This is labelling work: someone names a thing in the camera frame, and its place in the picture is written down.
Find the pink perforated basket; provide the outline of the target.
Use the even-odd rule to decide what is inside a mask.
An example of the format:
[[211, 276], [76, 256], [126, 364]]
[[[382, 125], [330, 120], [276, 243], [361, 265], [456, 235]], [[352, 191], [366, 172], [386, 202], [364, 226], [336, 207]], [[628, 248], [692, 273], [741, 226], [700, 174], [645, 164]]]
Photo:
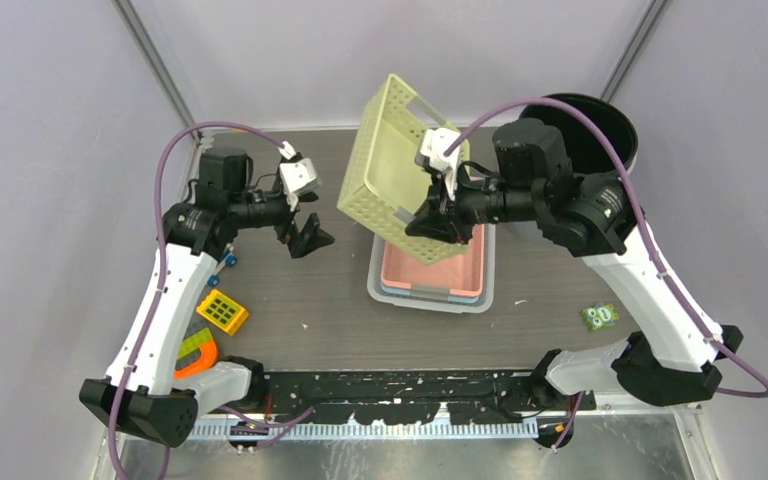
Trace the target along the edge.
[[442, 290], [450, 296], [477, 297], [484, 290], [486, 227], [476, 226], [464, 254], [423, 265], [385, 243], [380, 280], [388, 288]]

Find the pale green perforated basket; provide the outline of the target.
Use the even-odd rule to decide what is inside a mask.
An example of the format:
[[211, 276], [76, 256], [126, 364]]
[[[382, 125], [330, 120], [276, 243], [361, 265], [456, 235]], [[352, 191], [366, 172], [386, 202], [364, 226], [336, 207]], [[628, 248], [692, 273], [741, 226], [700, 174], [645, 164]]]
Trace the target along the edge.
[[432, 180], [414, 159], [425, 131], [438, 127], [458, 130], [401, 77], [389, 74], [365, 106], [337, 201], [338, 210], [424, 265], [468, 250], [405, 234]]

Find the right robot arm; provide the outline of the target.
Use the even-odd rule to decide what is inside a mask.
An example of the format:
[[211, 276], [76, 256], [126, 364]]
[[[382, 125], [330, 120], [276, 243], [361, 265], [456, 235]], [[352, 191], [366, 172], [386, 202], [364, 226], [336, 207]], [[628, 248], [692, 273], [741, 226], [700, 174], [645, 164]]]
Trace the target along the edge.
[[450, 149], [455, 131], [426, 131], [415, 161], [431, 177], [407, 235], [463, 244], [479, 224], [534, 222], [542, 236], [596, 272], [631, 314], [628, 338], [589, 350], [549, 351], [530, 374], [534, 403], [556, 410], [586, 391], [622, 390], [653, 406], [711, 399], [722, 376], [715, 343], [742, 341], [734, 326], [703, 318], [699, 307], [655, 264], [630, 198], [612, 173], [574, 170], [562, 132], [535, 118], [498, 128], [497, 171], [471, 179]]

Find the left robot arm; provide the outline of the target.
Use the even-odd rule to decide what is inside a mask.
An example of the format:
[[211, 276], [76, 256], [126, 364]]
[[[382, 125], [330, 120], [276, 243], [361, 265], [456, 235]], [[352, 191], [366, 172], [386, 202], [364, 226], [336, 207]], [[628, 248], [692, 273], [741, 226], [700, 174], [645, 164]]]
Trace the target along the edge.
[[239, 231], [271, 227], [293, 258], [333, 244], [317, 214], [295, 222], [303, 202], [317, 200], [312, 161], [282, 155], [268, 190], [253, 181], [253, 160], [243, 151], [214, 147], [199, 160], [190, 195], [161, 217], [160, 245], [150, 284], [123, 347], [101, 379], [87, 379], [80, 402], [114, 430], [175, 448], [196, 420], [231, 403], [244, 414], [267, 398], [263, 365], [226, 356], [177, 380], [179, 350], [209, 277], [226, 259]]

